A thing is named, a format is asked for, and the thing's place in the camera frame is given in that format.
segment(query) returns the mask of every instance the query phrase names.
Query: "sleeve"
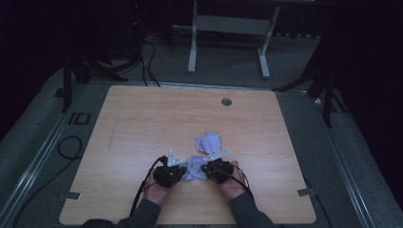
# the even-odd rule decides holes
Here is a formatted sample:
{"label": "sleeve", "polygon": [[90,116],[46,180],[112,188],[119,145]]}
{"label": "sleeve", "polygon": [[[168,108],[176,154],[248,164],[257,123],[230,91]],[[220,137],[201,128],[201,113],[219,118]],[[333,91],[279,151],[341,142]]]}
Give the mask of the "sleeve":
{"label": "sleeve", "polygon": [[118,228],[153,228],[157,222],[161,207],[154,202],[142,199],[139,206],[129,218],[120,220]]}
{"label": "sleeve", "polygon": [[275,227],[264,213],[262,213],[252,198],[243,193],[233,198],[229,205],[239,228],[273,228]]}

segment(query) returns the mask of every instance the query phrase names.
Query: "wooden table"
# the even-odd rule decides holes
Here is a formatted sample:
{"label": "wooden table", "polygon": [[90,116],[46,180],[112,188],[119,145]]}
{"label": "wooden table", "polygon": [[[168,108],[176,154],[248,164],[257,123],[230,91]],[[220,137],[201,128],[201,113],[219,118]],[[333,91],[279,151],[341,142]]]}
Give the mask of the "wooden table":
{"label": "wooden table", "polygon": [[[195,141],[207,130],[221,135],[231,151],[224,160],[240,163],[258,208],[274,223],[316,220],[309,196],[297,193],[306,185],[272,91],[115,85],[70,189],[81,197],[66,201],[60,221],[126,218],[151,164],[170,150],[184,160],[202,155]],[[214,182],[181,180],[157,223],[236,222]]]}

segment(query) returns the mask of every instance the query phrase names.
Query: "wire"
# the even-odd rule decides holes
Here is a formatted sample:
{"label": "wire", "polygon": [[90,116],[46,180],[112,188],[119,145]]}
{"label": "wire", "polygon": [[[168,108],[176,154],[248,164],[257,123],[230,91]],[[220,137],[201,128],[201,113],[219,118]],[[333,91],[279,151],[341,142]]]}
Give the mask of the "wire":
{"label": "wire", "polygon": [[148,42],[148,41],[144,41],[144,42],[145,42],[146,44],[150,45],[150,46],[153,48],[152,55],[151,55],[151,58],[150,58],[150,60],[149,60],[149,62],[148,62],[148,67],[147,67],[148,75],[150,76],[150,78],[152,79],[152,81],[155,82],[155,83],[158,85],[158,87],[160,87],[160,84],[158,83],[158,81],[157,81],[157,79],[155,78],[154,74],[151,73],[151,62],[152,62],[152,60],[153,60],[153,58],[154,58],[154,56],[155,56],[155,46],[154,46],[152,43]]}
{"label": "wire", "polygon": [[[305,176],[302,175],[302,177],[303,177],[303,179],[305,180],[305,182],[306,182],[306,184],[308,185],[308,187],[311,188],[311,189],[313,189],[311,183],[308,182],[308,180],[305,178]],[[329,215],[327,214],[327,212],[326,212],[326,210],[325,210],[325,208],[324,208],[324,206],[323,206],[323,204],[322,204],[322,201],[319,199],[319,197],[317,196],[317,194],[315,194],[315,198],[317,199],[317,202],[319,203],[320,208],[321,208],[322,211],[323,211],[323,214],[324,214],[324,216],[325,216],[325,218],[326,218],[326,220],[327,220],[327,223],[328,223],[328,225],[329,225],[329,228],[332,228],[332,227],[333,227],[333,226],[332,226],[332,222],[330,222]]]}
{"label": "wire", "polygon": [[154,163],[151,165],[150,169],[148,170],[147,175],[145,176],[144,180],[142,181],[142,184],[140,184],[140,187],[139,187],[139,190],[137,191],[136,197],[135,197],[134,200],[133,200],[133,205],[131,206],[131,210],[130,210],[130,214],[129,214],[130,216],[133,215],[134,211],[136,210],[137,202],[139,201],[139,198],[140,198],[141,193],[142,193],[146,188],[151,187],[152,185],[154,185],[154,183],[153,183],[153,184],[147,186],[146,188],[144,188],[145,183],[147,182],[148,177],[150,176],[152,170],[154,169],[155,165],[156,165],[158,162],[163,162],[163,157],[159,157],[158,159],[156,159],[156,160],[154,161]]}
{"label": "wire", "polygon": [[[61,144],[62,144],[63,142],[65,142],[65,141],[67,141],[67,140],[70,140],[70,139],[75,139],[75,140],[77,140],[77,141],[79,142],[79,149],[77,150],[76,154],[75,154],[73,157],[66,156],[66,155],[64,155],[64,154],[62,153],[62,151],[61,151]],[[79,159],[81,159],[81,158],[83,157],[83,156],[79,156],[82,148],[83,148],[83,142],[82,142],[81,139],[78,138],[77,136],[69,136],[69,137],[66,137],[66,138],[64,138],[63,140],[61,140],[61,141],[58,143],[58,145],[57,145],[57,152],[59,153],[60,156],[62,156],[63,158],[69,160],[68,164],[67,164],[64,168],[62,168],[56,175],[54,175],[51,179],[49,179],[45,184],[43,184],[38,190],[36,190],[36,191],[32,194],[32,196],[30,196],[30,197],[24,202],[24,204],[22,205],[20,211],[18,212],[18,215],[17,215],[17,217],[16,217],[16,219],[15,219],[14,224],[13,224],[12,227],[14,227],[14,228],[17,227],[18,220],[20,219],[21,215],[23,214],[24,209],[28,206],[28,204],[29,204],[45,187],[48,186],[48,184],[50,184],[53,180],[55,180],[57,177],[59,177],[59,175],[61,175],[63,172],[65,172],[65,171],[68,169],[68,167],[69,167],[74,161],[79,160]]]}
{"label": "wire", "polygon": [[237,167],[236,165],[234,165],[234,164],[231,164],[233,167],[236,167],[242,174],[243,174],[243,176],[245,177],[245,180],[246,180],[246,182],[248,183],[248,187],[250,187],[250,185],[249,185],[249,180],[248,180],[248,178],[246,177],[246,175],[245,175],[245,173],[239,168],[239,167]]}
{"label": "wire", "polygon": [[246,185],[245,185],[244,183],[242,183],[240,180],[234,178],[232,175],[229,175],[229,174],[225,173],[224,171],[220,170],[219,168],[216,168],[215,170],[221,172],[223,175],[227,176],[228,178],[230,178],[230,179],[236,181],[238,184],[240,184],[240,185],[245,189],[245,191],[249,194],[249,196],[252,198],[252,200],[255,200],[255,198],[253,197],[252,191],[251,191],[251,189],[250,189],[248,186],[246,186]]}
{"label": "wire", "polygon": [[143,81],[144,81],[144,85],[148,86],[147,84],[147,80],[145,79],[145,69],[144,69],[144,60],[143,60],[143,56],[142,54],[140,54],[140,63],[142,63],[142,75],[143,75]]}

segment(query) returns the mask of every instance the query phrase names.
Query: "tripod leg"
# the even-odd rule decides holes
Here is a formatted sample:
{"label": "tripod leg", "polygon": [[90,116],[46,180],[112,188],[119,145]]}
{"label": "tripod leg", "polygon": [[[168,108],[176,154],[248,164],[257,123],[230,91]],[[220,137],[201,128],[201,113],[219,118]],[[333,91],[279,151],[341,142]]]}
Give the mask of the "tripod leg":
{"label": "tripod leg", "polygon": [[67,55],[63,62],[63,109],[65,113],[71,104],[71,65]]}
{"label": "tripod leg", "polygon": [[323,119],[328,127],[332,127],[330,123],[330,111],[332,109],[332,96],[333,96],[333,87],[335,83],[336,73],[333,71],[329,74],[326,91],[325,91],[325,104],[323,106]]}

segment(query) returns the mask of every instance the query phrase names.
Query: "metal frame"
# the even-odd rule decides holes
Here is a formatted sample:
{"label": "metal frame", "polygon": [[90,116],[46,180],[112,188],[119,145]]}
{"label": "metal frame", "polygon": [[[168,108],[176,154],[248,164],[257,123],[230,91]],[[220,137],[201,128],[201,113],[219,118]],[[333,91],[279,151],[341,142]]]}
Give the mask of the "metal frame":
{"label": "metal frame", "polygon": [[72,100],[73,102],[67,109],[67,112],[62,113],[62,115],[59,117],[58,121],[56,122],[55,126],[53,126],[38,153],[25,170],[15,188],[12,190],[10,197],[0,211],[0,227],[11,227],[15,216],[17,216],[18,212],[23,206],[23,203],[29,193],[31,186],[33,185],[42,168],[44,167],[48,156],[50,155],[63,129],[65,128],[67,118],[71,116],[72,108],[77,104],[79,100],[78,98],[81,97],[86,88],[87,85],[78,85],[74,99]]}
{"label": "metal frame", "polygon": [[198,14],[198,0],[193,1],[193,25],[192,25],[192,46],[190,48],[189,65],[187,71],[196,71],[196,60],[198,55],[198,30],[211,30],[222,32],[236,32],[244,34],[264,35],[264,42],[258,48],[261,76],[270,78],[269,67],[267,66],[266,51],[270,38],[278,18],[280,7],[276,7],[271,20],[247,19],[236,17],[221,17]]}

